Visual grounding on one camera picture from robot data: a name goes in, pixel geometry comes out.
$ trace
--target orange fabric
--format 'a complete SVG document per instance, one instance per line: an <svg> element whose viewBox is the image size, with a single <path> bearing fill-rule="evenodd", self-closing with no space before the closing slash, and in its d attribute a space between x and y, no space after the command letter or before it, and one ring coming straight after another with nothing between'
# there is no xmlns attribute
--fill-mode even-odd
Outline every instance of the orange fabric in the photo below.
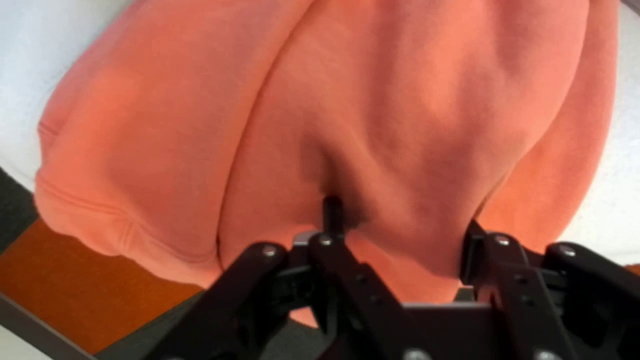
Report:
<svg viewBox="0 0 640 360"><path fill-rule="evenodd" d="M198 291L103 258L39 220L0 257L0 293L92 355Z"/></svg>
<svg viewBox="0 0 640 360"><path fill-rule="evenodd" d="M138 0L48 105L37 209L208 287L338 195L400 300L447 302L470 219L539 249L579 204L613 36L611 0Z"/></svg>

